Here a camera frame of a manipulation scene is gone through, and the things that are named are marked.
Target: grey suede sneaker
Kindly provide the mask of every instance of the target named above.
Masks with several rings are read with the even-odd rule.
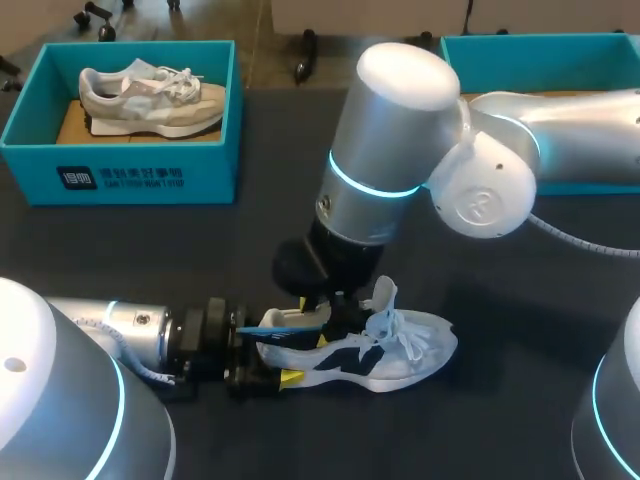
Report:
[[[195,135],[220,121],[226,90],[181,72],[136,60],[117,73],[85,68],[80,100],[93,135],[150,132],[166,138]]]

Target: black table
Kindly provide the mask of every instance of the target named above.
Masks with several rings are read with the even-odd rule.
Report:
[[[231,207],[30,209],[0,165],[0,275],[43,295],[294,306],[270,280],[271,256],[309,226],[343,98],[248,92]],[[0,102],[2,121],[11,98]],[[640,295],[640,262],[573,249],[531,225],[466,239],[420,196],[379,271],[399,284],[400,307],[454,323],[450,364],[385,395],[331,385],[237,404],[222,384],[205,385],[196,403],[168,407],[176,479],[577,477],[573,410]],[[536,213],[638,248],[639,208],[629,196],[541,198]]]

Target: metal screw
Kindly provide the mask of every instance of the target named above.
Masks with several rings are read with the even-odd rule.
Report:
[[[322,210],[322,212],[325,215],[329,214],[329,211],[331,210],[331,199],[329,198],[328,195],[324,195],[319,201],[318,201],[318,206],[320,207],[320,210]]]
[[[146,325],[150,321],[151,321],[151,317],[149,317],[149,315],[141,314],[136,317],[136,323],[138,325]]]

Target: cardboard box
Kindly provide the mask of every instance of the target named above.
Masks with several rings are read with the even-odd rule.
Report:
[[[203,82],[225,85],[218,136],[97,140],[86,131],[83,112],[78,125],[81,107],[73,101],[80,71],[117,72],[136,58],[178,70],[189,67],[204,76]],[[241,117],[242,81],[233,42],[48,44],[18,98],[0,149],[31,205],[232,203]]]

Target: sneaker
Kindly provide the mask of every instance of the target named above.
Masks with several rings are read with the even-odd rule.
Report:
[[[224,87],[201,83],[188,68],[178,72],[142,60],[117,73],[85,68],[79,88],[93,135],[190,137],[221,120],[226,95]]]
[[[364,302],[364,307],[373,312],[365,330],[331,342],[322,335],[331,314],[327,306],[311,314],[271,309],[256,331],[269,335],[272,343],[257,343],[258,352],[270,367],[303,371],[302,380],[294,385],[297,388],[332,380],[354,382],[373,392],[413,385],[442,368],[458,340],[451,332],[451,324],[443,318],[396,310],[397,291],[389,277],[380,277],[373,298]],[[291,345],[294,337],[302,340],[296,348],[273,344],[281,338]],[[310,346],[314,338],[316,344]]]

